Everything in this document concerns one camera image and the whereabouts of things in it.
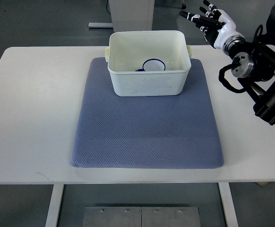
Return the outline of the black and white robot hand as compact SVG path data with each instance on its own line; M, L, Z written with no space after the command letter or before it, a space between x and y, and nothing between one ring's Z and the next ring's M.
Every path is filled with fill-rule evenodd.
M243 35L236 31L236 24L225 11L207 0L203 1L203 4L206 7L199 8L202 15L181 11L180 16L194 23L212 47L228 54L231 46L245 41Z

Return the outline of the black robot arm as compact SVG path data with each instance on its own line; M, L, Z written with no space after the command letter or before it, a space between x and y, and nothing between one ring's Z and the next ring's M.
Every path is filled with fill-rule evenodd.
M233 35L222 45L232 62L219 71L222 85L237 94L247 92L254 101L255 116L275 125L275 51L260 25L252 42Z

